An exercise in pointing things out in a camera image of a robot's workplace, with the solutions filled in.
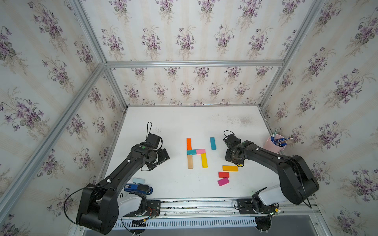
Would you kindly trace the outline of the amber yellow wooden block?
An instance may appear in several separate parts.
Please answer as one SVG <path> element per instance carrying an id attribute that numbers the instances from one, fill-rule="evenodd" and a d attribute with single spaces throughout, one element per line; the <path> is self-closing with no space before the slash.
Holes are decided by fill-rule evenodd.
<path id="1" fill-rule="evenodd" d="M 238 172 L 238 166 L 223 166 L 223 172 Z"/>

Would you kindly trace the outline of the red wooden block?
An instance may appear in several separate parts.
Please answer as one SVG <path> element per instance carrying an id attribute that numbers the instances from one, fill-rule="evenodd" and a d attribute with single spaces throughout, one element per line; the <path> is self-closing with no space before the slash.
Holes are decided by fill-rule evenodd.
<path id="1" fill-rule="evenodd" d="M 230 177 L 230 174 L 229 174 L 229 172 L 218 172 L 218 177 L 222 178 L 222 179 L 224 179 L 224 178 L 228 179 Z"/>

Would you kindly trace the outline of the long teal wooden block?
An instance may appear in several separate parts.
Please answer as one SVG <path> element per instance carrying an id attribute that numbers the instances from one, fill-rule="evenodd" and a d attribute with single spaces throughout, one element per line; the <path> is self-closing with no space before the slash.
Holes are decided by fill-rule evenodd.
<path id="1" fill-rule="evenodd" d="M 216 150 L 217 149 L 216 141 L 215 141 L 214 137 L 210 137 L 210 144 L 211 144 L 211 150 Z"/>

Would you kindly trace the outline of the magenta wooden block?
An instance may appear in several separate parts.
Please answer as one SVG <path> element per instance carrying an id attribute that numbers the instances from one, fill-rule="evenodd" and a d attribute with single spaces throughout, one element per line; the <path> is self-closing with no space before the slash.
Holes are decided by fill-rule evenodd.
<path id="1" fill-rule="evenodd" d="M 224 185 L 226 185 L 228 183 L 229 183 L 229 179 L 228 178 L 222 178 L 222 179 L 218 180 L 218 185 L 219 186 L 224 186 Z"/>

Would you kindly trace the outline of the small teal wooden block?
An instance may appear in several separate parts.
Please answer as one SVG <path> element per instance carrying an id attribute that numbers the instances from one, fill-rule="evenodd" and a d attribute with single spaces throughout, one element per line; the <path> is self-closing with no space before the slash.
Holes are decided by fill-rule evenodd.
<path id="1" fill-rule="evenodd" d="M 187 151 L 187 155 L 196 155 L 196 154 L 197 154 L 197 151 L 195 149 Z"/>

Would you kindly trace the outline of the natural wood block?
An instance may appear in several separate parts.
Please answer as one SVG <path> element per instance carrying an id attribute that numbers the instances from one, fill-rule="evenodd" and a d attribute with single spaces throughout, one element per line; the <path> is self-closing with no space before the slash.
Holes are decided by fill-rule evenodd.
<path id="1" fill-rule="evenodd" d="M 192 155 L 188 155 L 187 156 L 187 160 L 188 160 L 188 169 L 193 169 L 194 168 L 193 156 Z"/>

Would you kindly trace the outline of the pink wooden block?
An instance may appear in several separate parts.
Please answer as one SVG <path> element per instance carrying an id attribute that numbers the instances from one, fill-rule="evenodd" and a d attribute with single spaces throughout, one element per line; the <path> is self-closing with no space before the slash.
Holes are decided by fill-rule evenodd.
<path id="1" fill-rule="evenodd" d="M 206 150 L 205 149 L 197 149 L 196 154 L 205 154 Z"/>

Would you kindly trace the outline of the orange wooden block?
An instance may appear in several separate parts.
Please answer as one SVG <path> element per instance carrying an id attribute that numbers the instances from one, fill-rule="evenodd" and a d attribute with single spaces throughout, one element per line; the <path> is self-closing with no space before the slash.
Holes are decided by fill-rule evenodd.
<path id="1" fill-rule="evenodd" d="M 187 150 L 192 150 L 192 140 L 191 140 L 191 138 L 187 138 Z"/>

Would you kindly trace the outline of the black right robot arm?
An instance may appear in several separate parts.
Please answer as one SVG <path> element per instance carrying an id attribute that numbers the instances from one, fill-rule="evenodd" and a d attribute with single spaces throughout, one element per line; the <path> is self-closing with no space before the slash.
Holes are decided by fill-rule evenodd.
<path id="1" fill-rule="evenodd" d="M 278 175 L 278 186 L 258 193 L 259 201 L 265 206 L 286 201 L 299 205 L 320 188 L 306 161 L 299 155 L 280 155 L 240 139 L 231 141 L 225 138 L 224 142 L 227 146 L 226 161 L 235 165 L 243 165 L 245 160 L 254 161 Z"/>

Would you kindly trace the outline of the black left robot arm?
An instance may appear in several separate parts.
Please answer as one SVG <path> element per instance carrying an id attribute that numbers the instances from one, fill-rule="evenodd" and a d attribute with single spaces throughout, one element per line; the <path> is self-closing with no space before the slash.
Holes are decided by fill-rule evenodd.
<path id="1" fill-rule="evenodd" d="M 157 165 L 169 159 L 165 148 L 156 147 L 146 142 L 131 148 L 127 158 L 105 179 L 98 184 L 89 184 L 82 188 L 76 224 L 94 230 L 103 235 L 108 234 L 118 218 L 142 209 L 146 211 L 146 195 L 132 191 L 122 198 L 120 194 L 128 181 L 144 165 L 153 170 Z"/>

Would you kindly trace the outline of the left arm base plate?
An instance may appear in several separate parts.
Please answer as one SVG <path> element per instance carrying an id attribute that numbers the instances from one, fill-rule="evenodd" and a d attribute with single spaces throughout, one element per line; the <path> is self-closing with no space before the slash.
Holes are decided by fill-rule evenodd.
<path id="1" fill-rule="evenodd" d="M 120 217 L 157 217 L 160 216 L 161 201 L 160 200 L 147 200 L 142 202 L 138 210 L 129 212 L 128 214 L 121 215 Z"/>

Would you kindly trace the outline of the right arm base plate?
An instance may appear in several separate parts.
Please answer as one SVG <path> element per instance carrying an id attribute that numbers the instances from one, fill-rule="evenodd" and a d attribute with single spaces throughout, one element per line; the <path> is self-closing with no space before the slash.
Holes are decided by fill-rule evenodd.
<path id="1" fill-rule="evenodd" d="M 234 207 L 240 214 L 273 214 L 277 206 L 265 205 L 260 199 L 237 199 Z"/>

